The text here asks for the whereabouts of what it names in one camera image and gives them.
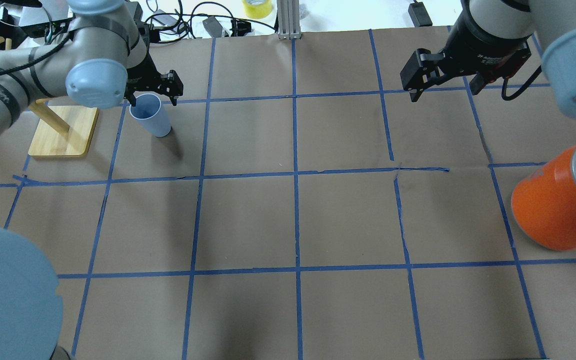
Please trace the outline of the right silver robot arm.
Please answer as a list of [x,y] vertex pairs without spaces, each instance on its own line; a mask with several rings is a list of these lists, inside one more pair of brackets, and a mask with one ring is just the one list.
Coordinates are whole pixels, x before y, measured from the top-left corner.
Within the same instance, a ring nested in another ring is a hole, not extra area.
[[576,0],[464,0],[441,51],[417,48],[400,71],[412,102],[430,87],[471,76],[477,95],[498,79],[508,82],[531,57],[528,39],[537,34],[541,65],[512,95],[514,100],[539,75],[548,80],[558,109],[576,119]]

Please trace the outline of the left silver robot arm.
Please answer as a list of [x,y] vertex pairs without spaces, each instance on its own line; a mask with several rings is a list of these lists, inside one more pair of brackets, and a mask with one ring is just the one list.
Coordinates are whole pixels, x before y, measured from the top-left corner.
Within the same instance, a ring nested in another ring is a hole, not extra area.
[[[184,85],[160,73],[124,0],[69,0],[74,18],[57,44],[0,50],[0,135],[41,99],[68,96],[110,109],[135,92],[173,104]],[[0,360],[70,360],[59,346],[63,299],[57,274],[30,240],[0,228]]]

